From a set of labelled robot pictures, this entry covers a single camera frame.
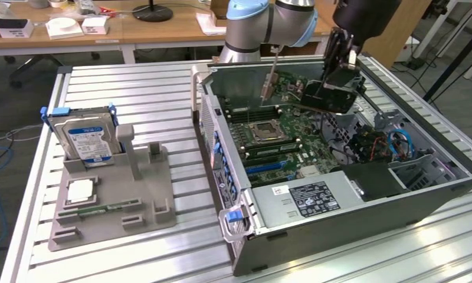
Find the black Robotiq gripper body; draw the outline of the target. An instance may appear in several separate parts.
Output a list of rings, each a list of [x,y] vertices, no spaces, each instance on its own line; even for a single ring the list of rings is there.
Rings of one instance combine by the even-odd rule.
[[[338,1],[334,12],[336,25],[354,36],[354,45],[362,47],[370,38],[383,34],[402,0]]]

